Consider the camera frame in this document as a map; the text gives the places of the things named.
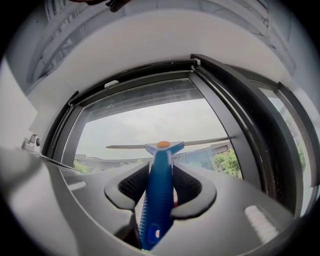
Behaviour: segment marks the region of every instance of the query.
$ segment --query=window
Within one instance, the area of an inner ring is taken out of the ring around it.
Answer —
[[[286,125],[288,126],[299,153],[302,171],[305,172],[306,165],[308,162],[308,155],[304,140],[296,122],[294,121],[292,115],[289,113],[288,109],[285,107],[283,102],[277,97],[277,95],[273,91],[263,88],[260,88],[260,90],[268,97],[271,103],[276,107],[276,109],[279,111],[282,118],[284,119]]]
[[[276,107],[276,109],[281,114],[286,125],[288,126],[290,133],[294,139],[296,149],[299,153],[299,159],[302,166],[303,172],[303,201],[302,201],[302,210],[301,215],[303,215],[308,207],[308,203],[312,196],[311,188],[311,167],[309,163],[308,153],[306,149],[305,142],[303,140],[302,134],[288,111],[283,102],[278,98],[278,96],[269,89],[259,88],[271,101],[271,103]]]
[[[187,78],[113,94],[85,107],[80,117],[78,119],[84,120],[85,124],[73,167],[82,173],[152,161],[152,156],[143,147],[114,149],[107,146],[225,138],[219,142],[186,145],[172,156],[172,161],[242,177],[224,127]]]

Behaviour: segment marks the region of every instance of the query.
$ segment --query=cloudy sky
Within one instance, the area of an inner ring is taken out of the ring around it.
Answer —
[[[77,154],[100,159],[149,158],[144,149],[107,149],[111,145],[143,145],[159,141],[200,141],[227,136],[205,99],[178,101],[123,112],[87,123]],[[181,152],[209,147],[187,146]]]

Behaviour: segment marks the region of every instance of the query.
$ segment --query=blue object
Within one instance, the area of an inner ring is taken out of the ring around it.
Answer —
[[[148,251],[172,225],[170,212],[174,207],[174,185],[171,156],[185,147],[184,142],[161,143],[145,145],[146,151],[153,155],[153,163],[145,192],[139,235],[142,249]]]

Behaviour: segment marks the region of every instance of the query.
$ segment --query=green foliage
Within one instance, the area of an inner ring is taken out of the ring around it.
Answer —
[[[305,159],[305,155],[304,155],[303,146],[299,142],[296,142],[295,145],[296,145],[296,148],[297,148],[298,153],[299,153],[299,158],[300,158],[300,163],[301,163],[301,166],[302,166],[302,170],[304,171],[305,168],[306,168],[306,159]]]
[[[82,174],[86,174],[89,171],[89,166],[79,163],[77,160],[73,161],[73,168],[78,170]]]
[[[240,166],[235,151],[231,148],[215,156],[215,164],[220,165],[224,174],[238,177]]]

